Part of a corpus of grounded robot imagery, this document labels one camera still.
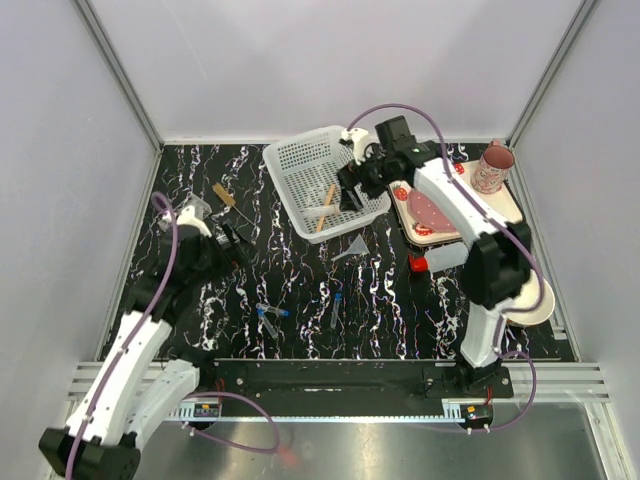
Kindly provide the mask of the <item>wooden test tube clamp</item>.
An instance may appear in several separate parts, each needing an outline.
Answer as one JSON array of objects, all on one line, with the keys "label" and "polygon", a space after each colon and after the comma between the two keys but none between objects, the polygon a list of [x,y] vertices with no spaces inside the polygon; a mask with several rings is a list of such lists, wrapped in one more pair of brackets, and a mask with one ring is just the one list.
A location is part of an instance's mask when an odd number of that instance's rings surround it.
[{"label": "wooden test tube clamp", "polygon": [[330,185],[329,190],[326,194],[325,200],[324,200],[324,204],[323,204],[323,210],[322,213],[318,219],[317,225],[316,225],[316,232],[319,233],[322,231],[323,226],[324,226],[324,222],[325,222],[325,218],[327,216],[327,212],[329,211],[331,205],[332,205],[332,200],[335,194],[335,190],[336,190],[336,184],[333,183]]}]

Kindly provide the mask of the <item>bundle of plastic pipettes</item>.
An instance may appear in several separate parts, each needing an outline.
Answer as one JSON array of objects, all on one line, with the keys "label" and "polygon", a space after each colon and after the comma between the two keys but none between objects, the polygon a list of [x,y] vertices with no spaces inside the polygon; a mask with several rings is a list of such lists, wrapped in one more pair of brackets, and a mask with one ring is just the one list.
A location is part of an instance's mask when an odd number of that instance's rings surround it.
[{"label": "bundle of plastic pipettes", "polygon": [[307,206],[302,209],[302,216],[305,220],[320,220],[322,217],[339,215],[342,213],[338,203],[329,205]]}]

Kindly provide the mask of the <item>clear plastic funnel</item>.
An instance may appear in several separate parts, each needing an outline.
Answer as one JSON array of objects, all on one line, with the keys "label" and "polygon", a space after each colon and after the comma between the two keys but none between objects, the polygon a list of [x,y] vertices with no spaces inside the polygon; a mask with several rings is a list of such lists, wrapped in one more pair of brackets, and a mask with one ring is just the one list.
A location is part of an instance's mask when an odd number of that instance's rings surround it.
[{"label": "clear plastic funnel", "polygon": [[331,258],[332,262],[336,262],[342,258],[346,258],[349,256],[361,256],[369,253],[368,246],[364,241],[364,238],[361,235],[358,235],[354,241],[350,244],[350,246],[340,254]]}]

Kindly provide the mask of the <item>wash bottle red cap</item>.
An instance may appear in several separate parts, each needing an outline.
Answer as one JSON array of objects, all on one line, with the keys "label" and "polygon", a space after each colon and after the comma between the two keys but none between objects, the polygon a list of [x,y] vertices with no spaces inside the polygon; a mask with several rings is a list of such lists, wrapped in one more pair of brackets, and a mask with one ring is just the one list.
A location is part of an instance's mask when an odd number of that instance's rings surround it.
[{"label": "wash bottle red cap", "polygon": [[414,273],[436,273],[455,268],[466,262],[469,251],[462,242],[442,245],[419,256],[409,256],[410,270]]}]

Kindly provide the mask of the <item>clear test tube rack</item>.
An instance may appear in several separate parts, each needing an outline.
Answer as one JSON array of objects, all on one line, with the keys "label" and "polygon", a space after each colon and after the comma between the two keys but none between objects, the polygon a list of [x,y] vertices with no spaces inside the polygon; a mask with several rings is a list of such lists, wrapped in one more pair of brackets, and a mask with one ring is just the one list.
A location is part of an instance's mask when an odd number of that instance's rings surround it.
[{"label": "clear test tube rack", "polygon": [[193,192],[190,192],[177,207],[175,219],[178,226],[192,226],[197,228],[201,235],[211,237],[211,230],[205,222],[211,213],[211,206]]}]

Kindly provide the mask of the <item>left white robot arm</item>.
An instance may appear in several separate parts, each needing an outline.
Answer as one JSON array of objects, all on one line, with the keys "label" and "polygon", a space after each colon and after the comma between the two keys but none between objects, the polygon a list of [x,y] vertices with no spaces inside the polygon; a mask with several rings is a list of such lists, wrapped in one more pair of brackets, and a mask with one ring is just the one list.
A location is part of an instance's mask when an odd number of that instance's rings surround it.
[{"label": "left white robot arm", "polygon": [[156,353],[192,307],[200,287],[250,263],[253,245],[229,223],[180,220],[131,286],[116,338],[92,385],[61,428],[47,428],[39,450],[65,479],[131,479],[144,447],[189,394],[215,386],[210,354],[180,347],[145,391]]}]

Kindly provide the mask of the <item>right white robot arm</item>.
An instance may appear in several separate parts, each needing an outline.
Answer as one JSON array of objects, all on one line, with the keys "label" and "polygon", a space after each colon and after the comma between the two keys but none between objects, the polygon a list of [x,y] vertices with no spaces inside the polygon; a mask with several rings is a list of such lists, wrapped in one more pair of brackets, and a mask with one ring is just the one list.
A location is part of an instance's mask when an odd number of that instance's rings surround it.
[{"label": "right white robot arm", "polygon": [[514,300],[531,276],[541,274],[531,254],[531,230],[525,221],[510,222],[484,202],[456,174],[444,141],[419,142],[405,117],[378,124],[374,135],[345,129],[339,142],[352,152],[337,172],[340,208],[360,211],[362,199],[377,198],[397,181],[426,195],[450,220],[468,254],[460,286],[470,302],[460,353],[466,364],[454,371],[454,384],[476,396],[490,383],[485,368],[500,356],[501,338]]}]

